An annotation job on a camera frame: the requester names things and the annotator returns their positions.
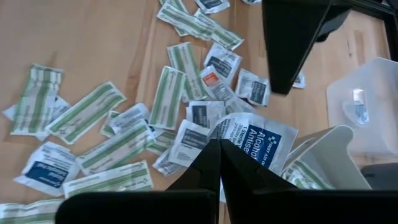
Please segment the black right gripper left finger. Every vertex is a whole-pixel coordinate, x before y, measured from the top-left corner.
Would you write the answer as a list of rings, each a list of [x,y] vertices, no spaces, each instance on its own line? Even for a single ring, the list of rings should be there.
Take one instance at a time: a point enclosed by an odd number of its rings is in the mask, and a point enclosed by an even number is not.
[[[221,147],[211,140],[168,188],[167,224],[218,224]]]

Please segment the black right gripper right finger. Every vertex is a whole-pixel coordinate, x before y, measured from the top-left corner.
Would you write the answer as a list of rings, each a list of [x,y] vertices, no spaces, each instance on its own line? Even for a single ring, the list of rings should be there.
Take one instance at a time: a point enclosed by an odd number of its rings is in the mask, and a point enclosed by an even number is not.
[[[279,209],[273,194],[296,186],[260,165],[231,141],[221,144],[221,180],[231,224],[271,224]]]

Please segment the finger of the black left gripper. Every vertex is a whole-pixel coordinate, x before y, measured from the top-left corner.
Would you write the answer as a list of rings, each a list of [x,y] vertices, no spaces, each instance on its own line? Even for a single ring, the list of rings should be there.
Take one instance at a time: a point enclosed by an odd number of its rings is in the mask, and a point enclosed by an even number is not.
[[[330,6],[330,0],[262,0],[272,92],[289,94]]]
[[[350,11],[351,8],[349,6],[332,5],[322,22],[315,42],[326,41],[330,33],[341,27]]]

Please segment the red-label white packet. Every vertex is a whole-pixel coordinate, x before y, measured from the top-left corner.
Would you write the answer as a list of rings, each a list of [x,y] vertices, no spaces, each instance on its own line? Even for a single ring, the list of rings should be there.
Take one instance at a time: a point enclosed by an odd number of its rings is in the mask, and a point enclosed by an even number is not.
[[[210,65],[200,72],[201,80],[207,93],[215,100],[228,101],[236,95],[222,79],[215,67]]]

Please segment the plain white printed packet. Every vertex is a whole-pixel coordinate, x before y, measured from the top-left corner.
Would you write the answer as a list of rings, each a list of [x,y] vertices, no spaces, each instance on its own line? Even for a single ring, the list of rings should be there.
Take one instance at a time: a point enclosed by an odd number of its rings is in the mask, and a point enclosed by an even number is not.
[[[17,105],[12,105],[10,108],[4,110],[2,113],[3,115],[8,118],[9,120],[13,120],[14,113],[16,110]],[[63,98],[60,96],[57,96],[55,98],[55,105],[53,109],[53,114],[52,114],[52,120],[55,120],[58,118],[62,113],[66,112],[70,108],[70,104],[67,103]],[[49,132],[46,132],[45,134],[35,136],[39,141],[44,141],[48,136],[50,135]]]
[[[163,176],[174,175],[186,171],[186,167],[169,161],[171,148],[163,152],[157,160],[153,163],[152,167],[160,172]]]

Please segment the clear plastic bin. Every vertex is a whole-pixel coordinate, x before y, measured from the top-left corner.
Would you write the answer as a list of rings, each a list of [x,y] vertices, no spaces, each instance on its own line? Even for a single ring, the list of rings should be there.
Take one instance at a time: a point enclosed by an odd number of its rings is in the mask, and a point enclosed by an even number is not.
[[[343,102],[352,100],[352,91],[365,91],[369,122],[358,126],[344,114]],[[326,89],[328,123],[353,129],[351,152],[398,154],[398,62],[375,58],[331,83]]]

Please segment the dark grey plastic bin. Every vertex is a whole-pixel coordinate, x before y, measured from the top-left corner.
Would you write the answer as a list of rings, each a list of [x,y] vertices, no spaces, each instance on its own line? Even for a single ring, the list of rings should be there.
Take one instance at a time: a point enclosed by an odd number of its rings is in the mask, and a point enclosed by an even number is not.
[[[398,162],[364,166],[361,173],[374,190],[398,190]]]

